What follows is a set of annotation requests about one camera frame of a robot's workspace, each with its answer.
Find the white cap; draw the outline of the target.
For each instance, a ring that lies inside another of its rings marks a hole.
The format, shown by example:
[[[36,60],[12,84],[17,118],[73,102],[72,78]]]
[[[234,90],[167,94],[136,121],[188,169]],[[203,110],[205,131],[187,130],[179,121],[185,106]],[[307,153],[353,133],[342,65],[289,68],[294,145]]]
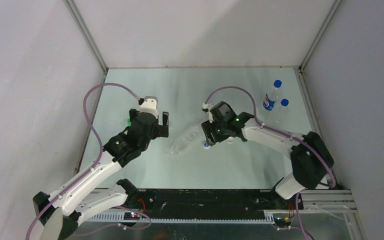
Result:
[[[233,138],[233,137],[228,137],[228,138],[227,138],[227,142],[228,142],[229,144],[232,144],[232,143],[234,142],[234,138]]]
[[[204,147],[205,149],[209,149],[211,146],[210,146],[206,141],[204,141],[204,142],[203,142],[203,147]]]

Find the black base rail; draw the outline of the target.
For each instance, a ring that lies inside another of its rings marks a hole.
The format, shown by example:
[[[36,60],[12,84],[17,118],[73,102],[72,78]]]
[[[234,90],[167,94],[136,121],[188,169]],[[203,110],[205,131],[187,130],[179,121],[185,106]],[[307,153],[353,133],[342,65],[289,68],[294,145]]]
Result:
[[[283,199],[267,189],[142,188],[123,207],[144,210],[152,220],[264,220],[269,211],[302,210],[300,197]]]

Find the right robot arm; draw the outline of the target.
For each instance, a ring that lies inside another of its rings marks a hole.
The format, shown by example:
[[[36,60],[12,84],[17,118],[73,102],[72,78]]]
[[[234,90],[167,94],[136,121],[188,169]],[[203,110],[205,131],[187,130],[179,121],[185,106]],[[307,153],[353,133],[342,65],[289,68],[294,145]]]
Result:
[[[274,187],[271,204],[284,209],[291,198],[302,190],[314,190],[326,175],[331,175],[334,160],[322,138],[316,132],[307,134],[288,132],[264,124],[252,114],[236,114],[224,101],[203,103],[202,111],[208,120],[201,124],[210,146],[231,138],[267,146],[287,157],[292,172]]]

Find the Pepsi label clear bottle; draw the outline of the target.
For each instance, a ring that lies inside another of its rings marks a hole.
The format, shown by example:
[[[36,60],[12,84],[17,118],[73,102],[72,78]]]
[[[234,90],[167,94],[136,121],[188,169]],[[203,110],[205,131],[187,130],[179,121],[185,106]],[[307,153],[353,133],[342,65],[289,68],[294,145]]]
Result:
[[[262,103],[263,108],[266,111],[272,111],[274,108],[275,103],[277,102],[280,92],[281,92],[281,87],[280,88],[275,88],[274,83],[272,83],[266,92],[264,96],[264,100]]]

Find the circuit board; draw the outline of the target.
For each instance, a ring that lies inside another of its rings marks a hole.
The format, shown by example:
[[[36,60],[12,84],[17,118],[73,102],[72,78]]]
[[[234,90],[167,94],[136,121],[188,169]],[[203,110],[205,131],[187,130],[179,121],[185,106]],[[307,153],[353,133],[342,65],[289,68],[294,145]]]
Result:
[[[138,221],[141,219],[141,215],[135,212],[125,212],[123,215],[124,221]]]
[[[275,217],[274,226],[276,228],[290,228],[292,225],[293,217]]]

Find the right circuit board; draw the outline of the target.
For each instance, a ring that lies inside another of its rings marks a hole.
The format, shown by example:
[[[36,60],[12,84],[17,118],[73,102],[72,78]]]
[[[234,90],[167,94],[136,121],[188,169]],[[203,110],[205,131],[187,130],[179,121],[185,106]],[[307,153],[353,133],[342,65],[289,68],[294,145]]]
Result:
[[[274,226],[276,228],[290,228],[292,225],[293,217],[275,217]]]

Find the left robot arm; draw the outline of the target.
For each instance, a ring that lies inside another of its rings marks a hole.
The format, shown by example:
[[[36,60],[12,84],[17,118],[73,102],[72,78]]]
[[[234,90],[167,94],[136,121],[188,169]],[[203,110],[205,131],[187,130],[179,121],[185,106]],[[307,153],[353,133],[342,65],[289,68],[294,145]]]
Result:
[[[93,194],[104,180],[138,158],[150,142],[169,136],[169,113],[162,113],[162,124],[151,111],[131,109],[131,125],[102,145],[97,159],[67,183],[50,194],[33,197],[36,218],[43,225],[42,240],[65,240],[91,217],[114,207],[133,208],[138,189],[121,179],[108,190]]]

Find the blue cap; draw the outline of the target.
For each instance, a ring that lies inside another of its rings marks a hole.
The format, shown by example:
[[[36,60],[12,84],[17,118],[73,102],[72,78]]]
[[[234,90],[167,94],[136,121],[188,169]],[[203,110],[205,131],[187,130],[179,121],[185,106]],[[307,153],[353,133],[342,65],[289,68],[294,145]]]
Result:
[[[277,79],[277,80],[275,80],[274,82],[273,82],[273,86],[275,87],[275,88],[280,88],[281,86],[282,86],[282,81],[280,80],[280,79]]]
[[[282,107],[287,107],[287,106],[289,105],[289,100],[286,99],[286,98],[282,99],[282,100],[280,101],[280,105],[281,105]]]

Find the left circuit board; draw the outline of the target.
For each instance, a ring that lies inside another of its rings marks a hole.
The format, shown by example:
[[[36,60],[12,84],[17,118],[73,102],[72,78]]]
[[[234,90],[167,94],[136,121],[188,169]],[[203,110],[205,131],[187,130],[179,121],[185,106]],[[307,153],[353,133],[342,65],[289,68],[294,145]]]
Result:
[[[141,215],[135,212],[125,212],[123,215],[124,221],[138,221],[141,219]]]

